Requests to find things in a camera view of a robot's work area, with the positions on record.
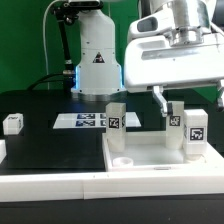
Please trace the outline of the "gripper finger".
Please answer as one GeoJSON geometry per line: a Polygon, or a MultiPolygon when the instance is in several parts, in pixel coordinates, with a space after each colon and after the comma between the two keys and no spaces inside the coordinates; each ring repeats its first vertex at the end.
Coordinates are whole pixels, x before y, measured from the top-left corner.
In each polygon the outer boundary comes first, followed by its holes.
{"type": "Polygon", "coordinates": [[[224,110],[224,79],[221,79],[217,83],[218,97],[216,100],[216,108],[218,112],[224,110]]]}
{"type": "Polygon", "coordinates": [[[173,114],[173,106],[163,97],[163,87],[154,86],[152,89],[152,95],[155,101],[160,106],[160,111],[163,117],[167,117],[173,114]]]}

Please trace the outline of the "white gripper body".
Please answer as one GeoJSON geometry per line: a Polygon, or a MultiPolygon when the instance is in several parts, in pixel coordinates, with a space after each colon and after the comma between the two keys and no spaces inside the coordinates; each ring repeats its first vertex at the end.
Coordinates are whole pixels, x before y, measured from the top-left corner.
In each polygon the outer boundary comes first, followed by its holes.
{"type": "Polygon", "coordinates": [[[224,79],[224,37],[204,36],[199,45],[169,45],[164,36],[131,41],[125,52],[124,84],[129,92],[154,86],[184,89],[216,85],[224,79]]]}

